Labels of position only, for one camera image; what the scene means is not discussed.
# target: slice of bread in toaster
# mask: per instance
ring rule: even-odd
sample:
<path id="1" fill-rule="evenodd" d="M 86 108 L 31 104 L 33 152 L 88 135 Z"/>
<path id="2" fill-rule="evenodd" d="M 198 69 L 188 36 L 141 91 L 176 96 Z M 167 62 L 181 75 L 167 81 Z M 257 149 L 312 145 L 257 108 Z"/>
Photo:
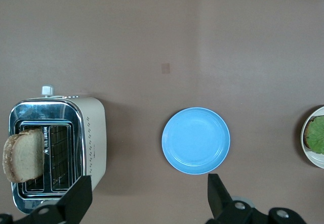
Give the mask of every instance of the slice of bread in toaster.
<path id="1" fill-rule="evenodd" d="M 43 174 L 44 135 L 41 129 L 27 129 L 10 136 L 4 146 L 3 167 L 14 183 L 33 180 Z"/>

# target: blue plate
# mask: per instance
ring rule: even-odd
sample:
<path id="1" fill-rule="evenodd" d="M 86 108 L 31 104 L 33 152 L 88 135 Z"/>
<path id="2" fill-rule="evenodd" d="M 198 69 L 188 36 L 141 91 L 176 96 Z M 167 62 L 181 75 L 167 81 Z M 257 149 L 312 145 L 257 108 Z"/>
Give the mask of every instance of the blue plate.
<path id="1" fill-rule="evenodd" d="M 188 174 L 203 174 L 218 167 L 230 145 L 224 120 L 205 108 L 188 108 L 175 114 L 162 135 L 168 162 Z"/>

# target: white bowl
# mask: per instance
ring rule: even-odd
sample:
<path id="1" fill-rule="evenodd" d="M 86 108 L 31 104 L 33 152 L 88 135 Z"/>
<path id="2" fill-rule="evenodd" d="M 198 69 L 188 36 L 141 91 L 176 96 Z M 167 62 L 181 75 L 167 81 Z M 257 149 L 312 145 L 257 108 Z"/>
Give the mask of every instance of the white bowl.
<path id="1" fill-rule="evenodd" d="M 315 152 L 312 152 L 305 144 L 304 144 L 304 133 L 305 133 L 305 128 L 308 123 L 308 121 L 316 116 L 322 116 L 324 115 L 324 107 L 321 107 L 314 111 L 305 121 L 303 128 L 302 128 L 302 133 L 301 133 L 301 143 L 302 143 L 302 148 L 307 156 L 307 158 L 314 163 L 316 166 L 320 168 L 324 168 L 324 154 L 318 154 Z"/>

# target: green lettuce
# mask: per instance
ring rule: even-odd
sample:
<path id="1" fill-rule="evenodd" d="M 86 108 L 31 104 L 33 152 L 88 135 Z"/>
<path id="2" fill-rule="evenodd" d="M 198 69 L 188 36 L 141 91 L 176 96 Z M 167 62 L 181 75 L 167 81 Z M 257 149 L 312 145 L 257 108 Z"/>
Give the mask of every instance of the green lettuce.
<path id="1" fill-rule="evenodd" d="M 305 140 L 313 152 L 324 154 L 324 116 L 315 117 L 308 123 Z"/>

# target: white toaster side panel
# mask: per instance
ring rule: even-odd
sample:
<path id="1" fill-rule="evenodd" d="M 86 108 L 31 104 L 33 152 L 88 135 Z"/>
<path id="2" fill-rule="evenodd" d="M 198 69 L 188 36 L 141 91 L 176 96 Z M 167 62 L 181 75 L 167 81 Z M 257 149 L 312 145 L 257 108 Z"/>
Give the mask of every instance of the white toaster side panel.
<path id="1" fill-rule="evenodd" d="M 95 98 L 72 99 L 81 110 L 86 140 L 86 175 L 91 176 L 92 190 L 106 171 L 106 117 L 102 103 Z"/>

